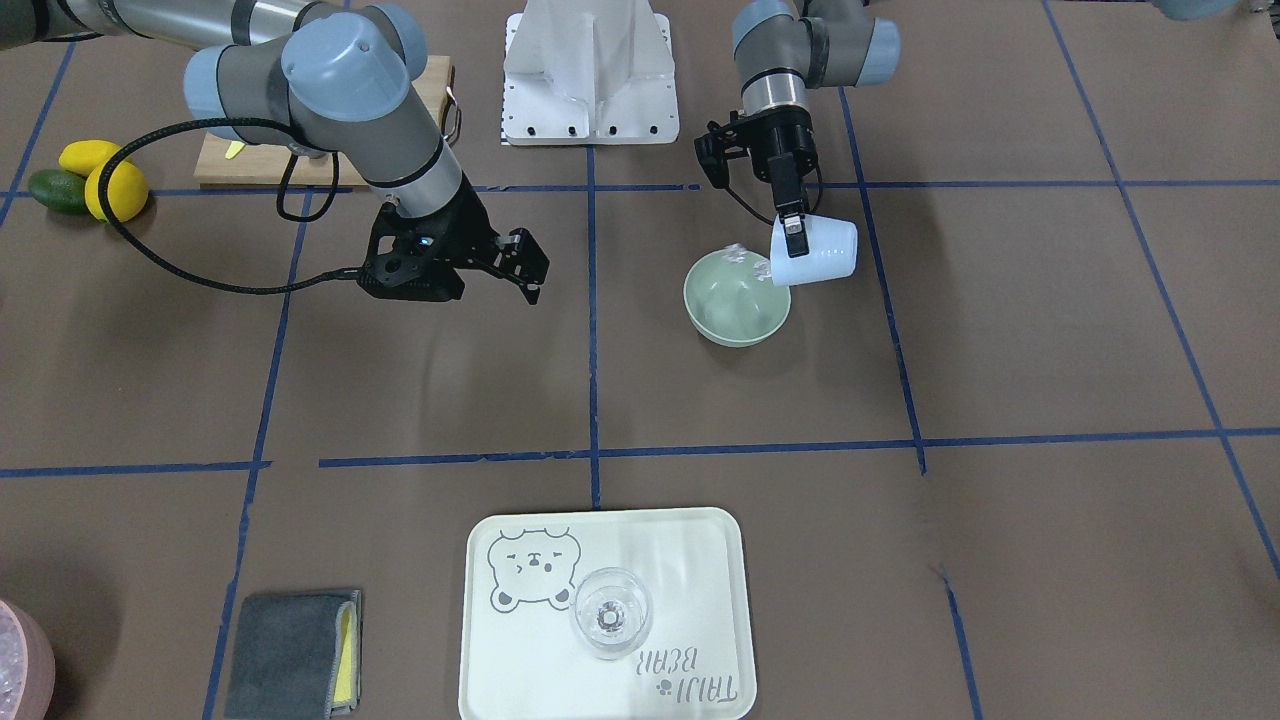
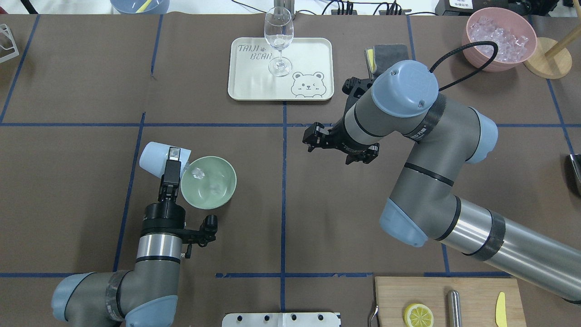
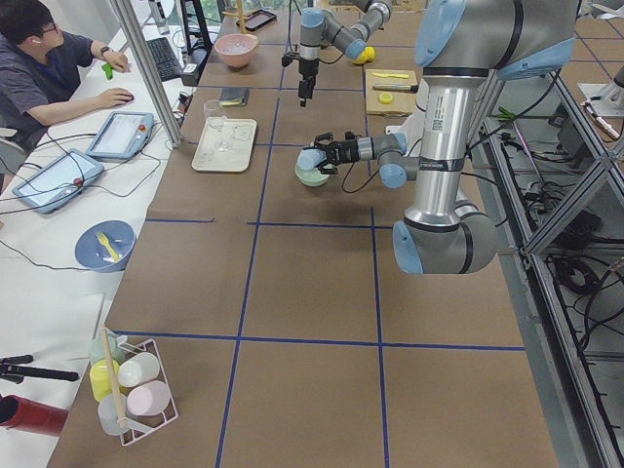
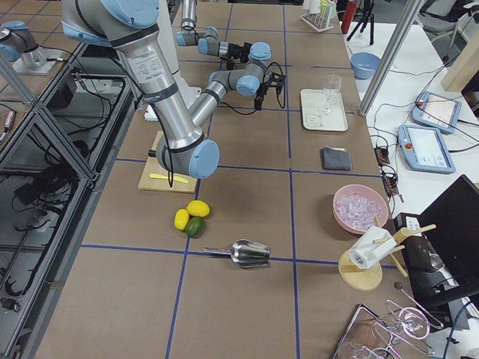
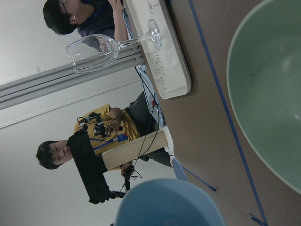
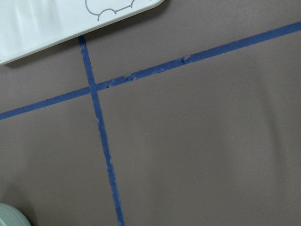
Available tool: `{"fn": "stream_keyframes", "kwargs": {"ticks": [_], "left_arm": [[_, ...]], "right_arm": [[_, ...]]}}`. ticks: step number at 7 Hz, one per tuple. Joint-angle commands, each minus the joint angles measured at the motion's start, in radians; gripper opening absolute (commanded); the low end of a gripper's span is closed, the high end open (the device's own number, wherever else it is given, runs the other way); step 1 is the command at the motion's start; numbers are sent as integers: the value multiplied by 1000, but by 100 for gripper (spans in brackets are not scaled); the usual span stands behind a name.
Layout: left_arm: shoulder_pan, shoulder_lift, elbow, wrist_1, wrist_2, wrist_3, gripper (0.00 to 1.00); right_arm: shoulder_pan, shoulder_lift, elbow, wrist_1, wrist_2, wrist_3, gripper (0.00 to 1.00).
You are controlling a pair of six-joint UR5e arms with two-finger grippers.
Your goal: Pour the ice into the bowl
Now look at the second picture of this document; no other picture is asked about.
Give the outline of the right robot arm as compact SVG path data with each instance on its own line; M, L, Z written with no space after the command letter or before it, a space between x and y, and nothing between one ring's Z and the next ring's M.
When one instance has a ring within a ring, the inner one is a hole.
M400 61L367 85L326 130L305 132L308 151L338 149L346 163L369 163L392 132L414 141L380 216L381 228L405 244L434 239L579 305L580 251L452 193L465 164L483 161L498 139L494 121L448 99L427 66Z

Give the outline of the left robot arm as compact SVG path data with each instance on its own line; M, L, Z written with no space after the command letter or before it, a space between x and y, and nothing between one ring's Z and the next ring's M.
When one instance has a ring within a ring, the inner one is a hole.
M74 274L51 300L73 327L169 327L177 309L185 210L176 204L189 151L167 146L157 203L146 209L133 270Z

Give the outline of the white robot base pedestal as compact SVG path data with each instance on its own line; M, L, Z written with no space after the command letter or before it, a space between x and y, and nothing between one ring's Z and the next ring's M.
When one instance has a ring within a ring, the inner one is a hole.
M230 313L222 327L340 327L340 314L334 312Z

